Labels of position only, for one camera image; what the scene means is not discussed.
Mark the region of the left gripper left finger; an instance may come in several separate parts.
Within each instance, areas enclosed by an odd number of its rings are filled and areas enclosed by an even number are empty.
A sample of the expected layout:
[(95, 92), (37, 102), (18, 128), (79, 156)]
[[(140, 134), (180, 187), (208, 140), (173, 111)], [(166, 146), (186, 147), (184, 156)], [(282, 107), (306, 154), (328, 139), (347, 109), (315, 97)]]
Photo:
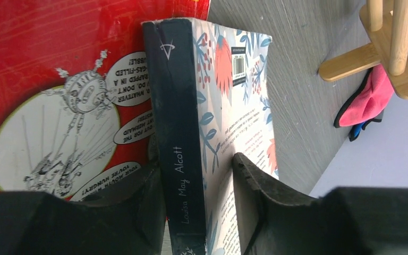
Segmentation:
[(0, 254), (160, 254), (165, 220), (155, 163), (80, 202), (0, 192)]

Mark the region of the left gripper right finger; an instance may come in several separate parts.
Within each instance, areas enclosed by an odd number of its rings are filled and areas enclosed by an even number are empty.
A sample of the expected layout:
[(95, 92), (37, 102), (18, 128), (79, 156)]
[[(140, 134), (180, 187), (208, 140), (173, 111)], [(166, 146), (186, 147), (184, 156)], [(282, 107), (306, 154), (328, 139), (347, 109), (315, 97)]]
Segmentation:
[(408, 254), (408, 189), (303, 194), (233, 156), (242, 254)]

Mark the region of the floral Alcott book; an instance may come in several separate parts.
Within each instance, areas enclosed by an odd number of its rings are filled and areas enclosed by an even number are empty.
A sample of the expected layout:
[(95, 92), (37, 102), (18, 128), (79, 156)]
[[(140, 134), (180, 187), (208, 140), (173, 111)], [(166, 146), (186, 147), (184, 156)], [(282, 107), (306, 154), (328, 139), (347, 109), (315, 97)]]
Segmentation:
[(196, 18), (142, 25), (173, 254), (240, 254), (232, 158), (278, 178), (270, 35)]

